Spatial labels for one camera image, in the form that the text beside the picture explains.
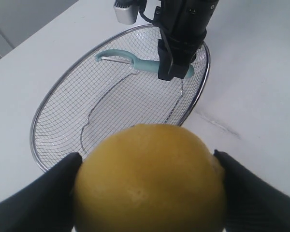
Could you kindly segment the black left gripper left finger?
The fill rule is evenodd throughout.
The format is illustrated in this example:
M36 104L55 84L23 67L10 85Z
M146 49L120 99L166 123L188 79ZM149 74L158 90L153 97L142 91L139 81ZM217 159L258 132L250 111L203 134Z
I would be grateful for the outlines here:
M68 154L34 182L0 202L0 232L70 232L73 187L83 160Z

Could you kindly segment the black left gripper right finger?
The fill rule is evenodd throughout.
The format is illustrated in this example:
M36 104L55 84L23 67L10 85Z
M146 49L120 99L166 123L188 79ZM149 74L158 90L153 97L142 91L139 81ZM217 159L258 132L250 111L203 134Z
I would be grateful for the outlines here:
M226 152L214 151L225 170L228 232L290 232L290 197Z

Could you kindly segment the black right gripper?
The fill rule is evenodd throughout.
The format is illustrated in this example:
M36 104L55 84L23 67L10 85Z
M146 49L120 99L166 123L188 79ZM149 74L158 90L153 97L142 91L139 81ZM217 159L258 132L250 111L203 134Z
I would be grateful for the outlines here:
M206 27L217 4L216 0L162 0L155 8L153 25L161 34L158 40L160 80L189 79L195 74L191 63L205 39Z

